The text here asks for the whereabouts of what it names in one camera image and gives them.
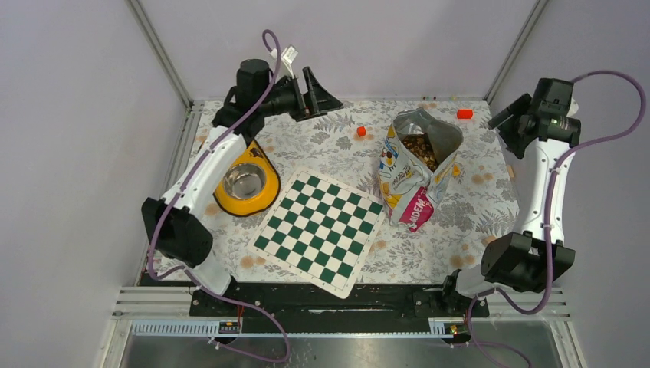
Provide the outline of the pet food bag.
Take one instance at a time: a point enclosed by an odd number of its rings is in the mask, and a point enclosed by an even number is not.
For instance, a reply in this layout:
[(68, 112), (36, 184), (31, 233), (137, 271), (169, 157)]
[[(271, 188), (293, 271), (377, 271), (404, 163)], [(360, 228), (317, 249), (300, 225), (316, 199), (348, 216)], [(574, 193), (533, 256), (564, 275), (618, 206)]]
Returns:
[(462, 131), (419, 107), (398, 113), (379, 157), (379, 190), (391, 225), (417, 232), (448, 188)]

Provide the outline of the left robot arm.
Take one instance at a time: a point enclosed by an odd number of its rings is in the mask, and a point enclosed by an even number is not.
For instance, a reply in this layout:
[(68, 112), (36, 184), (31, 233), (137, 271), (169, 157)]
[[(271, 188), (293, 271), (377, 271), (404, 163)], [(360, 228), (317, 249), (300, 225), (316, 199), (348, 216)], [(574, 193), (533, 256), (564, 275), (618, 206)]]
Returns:
[(211, 291), (208, 305), (221, 315), (230, 314), (238, 295), (228, 286), (231, 274), (212, 251), (213, 237), (199, 217), (225, 174), (257, 134), (268, 117), (289, 114), (300, 122), (343, 108), (304, 67), (306, 93), (295, 77), (281, 76), (261, 59), (240, 63), (233, 86), (212, 121), (208, 139), (197, 157), (160, 199), (148, 198), (141, 207), (149, 250), (177, 261), (182, 270), (204, 290)]

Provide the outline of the wooden cube near right arm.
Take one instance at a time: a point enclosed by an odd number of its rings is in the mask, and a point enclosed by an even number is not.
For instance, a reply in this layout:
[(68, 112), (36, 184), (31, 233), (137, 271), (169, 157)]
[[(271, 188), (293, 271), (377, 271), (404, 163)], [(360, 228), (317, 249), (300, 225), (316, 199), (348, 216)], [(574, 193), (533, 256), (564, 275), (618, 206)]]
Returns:
[(481, 240), (484, 247), (489, 246), (490, 243), (495, 241), (497, 238), (494, 235), (489, 235)]

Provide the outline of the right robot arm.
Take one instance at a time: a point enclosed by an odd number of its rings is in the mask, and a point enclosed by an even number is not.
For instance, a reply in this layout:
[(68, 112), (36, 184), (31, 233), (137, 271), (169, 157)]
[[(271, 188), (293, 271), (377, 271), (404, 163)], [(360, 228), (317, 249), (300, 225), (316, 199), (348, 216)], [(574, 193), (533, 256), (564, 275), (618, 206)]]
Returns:
[(458, 316), (470, 297), (495, 287), (544, 291), (575, 260), (564, 245), (562, 211), (566, 177), (579, 143), (581, 123), (570, 117), (572, 82), (541, 78), (488, 122), (508, 151), (523, 163), (524, 192), (513, 230), (490, 241), (481, 263), (455, 274), (455, 286), (441, 292), (441, 309)]

